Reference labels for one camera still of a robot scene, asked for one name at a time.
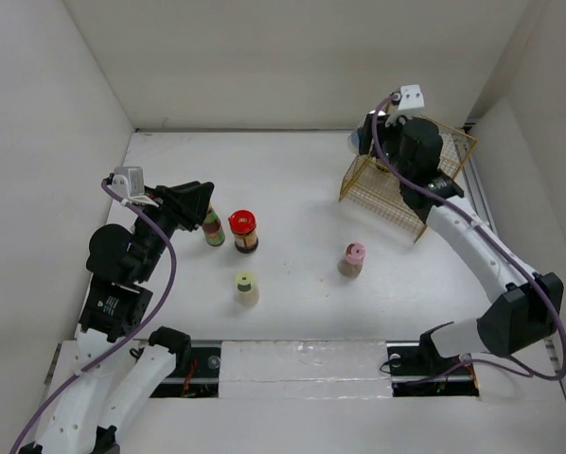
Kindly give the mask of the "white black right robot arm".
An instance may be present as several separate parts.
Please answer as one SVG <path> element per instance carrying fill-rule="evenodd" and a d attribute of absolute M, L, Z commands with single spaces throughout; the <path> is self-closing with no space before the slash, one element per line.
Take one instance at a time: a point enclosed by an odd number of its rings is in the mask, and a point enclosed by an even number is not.
<path fill-rule="evenodd" d="M 398 179 L 405 204 L 452 247 L 490 302 L 480 317 L 423 333 L 417 349 L 420 366 L 437 373 L 452 358 L 475 353 L 512 359 L 521 349 L 558 334 L 562 361 L 551 378 L 565 377 L 562 281 L 520 260 L 479 218 L 462 188 L 439 166 L 443 140 L 438 127 L 422 117 L 393 124 L 388 114 L 371 111 L 357 136 L 359 152 L 381 159 Z"/>

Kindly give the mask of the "red lid sauce jar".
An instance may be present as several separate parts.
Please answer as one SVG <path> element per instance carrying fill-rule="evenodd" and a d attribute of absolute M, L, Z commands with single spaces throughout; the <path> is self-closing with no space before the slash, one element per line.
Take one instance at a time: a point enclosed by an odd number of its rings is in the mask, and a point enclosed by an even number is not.
<path fill-rule="evenodd" d="M 240 253 L 252 253 L 258 246 L 256 217 L 248 210 L 238 210 L 228 218 L 235 247 Z"/>

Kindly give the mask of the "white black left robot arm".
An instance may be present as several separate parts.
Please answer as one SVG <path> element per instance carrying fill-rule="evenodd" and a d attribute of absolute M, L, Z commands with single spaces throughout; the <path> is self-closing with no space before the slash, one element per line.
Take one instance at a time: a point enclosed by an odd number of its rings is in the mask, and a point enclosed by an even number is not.
<path fill-rule="evenodd" d="M 129 342 L 157 315 L 173 288 L 173 234 L 201 226 L 214 185 L 158 185 L 125 198 L 115 193 L 116 178 L 111 174 L 101 187 L 136 220 L 131 230 L 106 224 L 92 235 L 86 262 L 92 278 L 70 376 L 31 416 L 13 453 L 117 453 L 125 431 L 161 381 L 190 366 L 190 337 L 161 326 L 120 384 L 112 385 Z"/>

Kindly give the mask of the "silver cap blue shaker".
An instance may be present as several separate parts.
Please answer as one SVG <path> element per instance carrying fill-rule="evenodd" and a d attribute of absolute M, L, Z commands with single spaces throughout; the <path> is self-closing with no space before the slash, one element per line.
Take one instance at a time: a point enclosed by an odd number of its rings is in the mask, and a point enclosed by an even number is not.
<path fill-rule="evenodd" d="M 361 154 L 361 141 L 363 137 L 363 128 L 358 127 L 353 130 L 347 137 L 347 145 L 351 153 Z"/>

